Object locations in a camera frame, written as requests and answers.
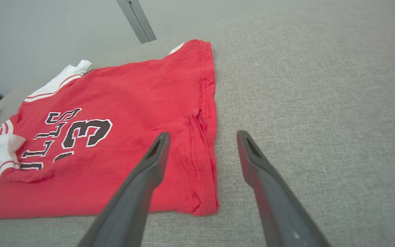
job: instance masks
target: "metal bracket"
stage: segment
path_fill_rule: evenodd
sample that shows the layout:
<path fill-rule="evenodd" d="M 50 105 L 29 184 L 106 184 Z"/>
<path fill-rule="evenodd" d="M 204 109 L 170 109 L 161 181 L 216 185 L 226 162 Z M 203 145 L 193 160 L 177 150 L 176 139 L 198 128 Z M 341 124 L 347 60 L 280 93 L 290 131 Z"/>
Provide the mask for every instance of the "metal bracket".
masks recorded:
<path fill-rule="evenodd" d="M 139 0 L 117 0 L 117 3 L 141 43 L 156 40 Z"/>

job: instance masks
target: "red clothing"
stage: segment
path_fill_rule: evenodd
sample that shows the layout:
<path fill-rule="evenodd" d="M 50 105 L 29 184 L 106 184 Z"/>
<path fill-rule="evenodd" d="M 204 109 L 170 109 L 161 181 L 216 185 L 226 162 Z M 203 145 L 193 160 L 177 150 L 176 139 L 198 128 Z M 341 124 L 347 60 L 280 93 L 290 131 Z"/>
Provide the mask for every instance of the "red clothing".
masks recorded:
<path fill-rule="evenodd" d="M 87 63 L 29 95 L 0 129 L 0 139 L 26 139 L 17 161 L 0 158 L 10 166 L 0 174 L 0 219 L 100 213 L 163 131 L 171 148 L 150 211 L 216 213 L 210 43 L 80 75 Z"/>

